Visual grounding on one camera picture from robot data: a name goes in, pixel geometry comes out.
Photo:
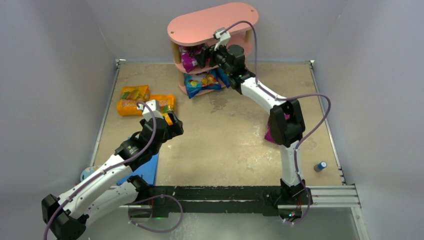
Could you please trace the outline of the purple candy bag front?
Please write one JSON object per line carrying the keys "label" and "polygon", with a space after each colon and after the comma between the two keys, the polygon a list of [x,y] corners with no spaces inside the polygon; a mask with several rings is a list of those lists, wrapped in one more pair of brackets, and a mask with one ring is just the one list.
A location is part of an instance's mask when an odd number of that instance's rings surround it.
{"label": "purple candy bag front", "polygon": [[182,46],[178,47],[180,52],[181,63],[187,73],[192,72],[199,64],[196,55],[199,54],[203,47],[209,47],[206,43],[195,46]]}

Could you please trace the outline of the purple candy bag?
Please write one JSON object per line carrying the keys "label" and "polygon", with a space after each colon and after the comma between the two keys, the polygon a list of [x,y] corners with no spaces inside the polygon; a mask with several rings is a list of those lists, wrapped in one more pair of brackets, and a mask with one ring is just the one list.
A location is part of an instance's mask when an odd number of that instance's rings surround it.
{"label": "purple candy bag", "polygon": [[206,43],[195,46],[182,46],[178,47],[180,52],[181,63],[187,73],[192,72],[199,64],[196,55],[199,54],[203,47],[209,47]]}
{"label": "purple candy bag", "polygon": [[[285,119],[286,120],[288,120],[289,118],[290,118],[290,115],[289,114],[284,114],[284,117],[285,117]],[[275,140],[273,139],[273,137],[271,136],[271,130],[270,130],[270,118],[268,118],[268,121],[267,121],[267,132],[266,132],[266,134],[264,135],[264,139],[265,140],[267,140],[267,141],[269,141],[269,142],[271,142],[271,143],[276,143],[275,142]]]}

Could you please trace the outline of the blue candy bag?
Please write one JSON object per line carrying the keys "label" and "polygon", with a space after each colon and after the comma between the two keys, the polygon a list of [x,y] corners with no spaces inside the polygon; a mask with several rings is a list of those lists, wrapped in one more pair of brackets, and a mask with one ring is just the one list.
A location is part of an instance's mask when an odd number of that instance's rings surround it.
{"label": "blue candy bag", "polygon": [[217,68],[216,69],[217,72],[217,76],[219,77],[219,79],[224,83],[224,85],[229,88],[231,86],[230,81],[229,81],[229,76],[225,73],[225,71],[221,68]]}
{"label": "blue candy bag", "polygon": [[215,69],[197,74],[184,74],[185,90],[189,99],[198,95],[201,91],[221,91],[222,86],[218,81]]}

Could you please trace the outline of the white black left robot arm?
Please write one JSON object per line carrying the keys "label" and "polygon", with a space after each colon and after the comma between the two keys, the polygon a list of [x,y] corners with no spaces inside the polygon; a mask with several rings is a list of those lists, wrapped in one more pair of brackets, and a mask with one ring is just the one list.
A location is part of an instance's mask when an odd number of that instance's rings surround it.
{"label": "white black left robot arm", "polygon": [[141,176],[133,175],[148,163],[165,142],[184,133],[183,122],[173,111],[143,114],[142,129],[123,141],[95,172],[70,190],[41,201],[46,224],[43,239],[49,233],[58,240],[77,240],[100,217],[122,205],[136,205],[167,199],[153,191]]}

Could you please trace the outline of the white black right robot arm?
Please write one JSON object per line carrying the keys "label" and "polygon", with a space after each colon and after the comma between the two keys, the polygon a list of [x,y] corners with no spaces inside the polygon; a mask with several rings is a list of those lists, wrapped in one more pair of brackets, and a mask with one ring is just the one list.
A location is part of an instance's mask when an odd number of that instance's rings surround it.
{"label": "white black right robot arm", "polygon": [[281,198],[286,200],[306,194],[308,189],[298,157],[306,130],[299,101],[283,98],[263,85],[257,75],[246,67],[244,49],[239,45],[206,46],[195,57],[201,67],[209,62],[211,67],[222,69],[232,89],[268,111],[269,133],[281,155]]}

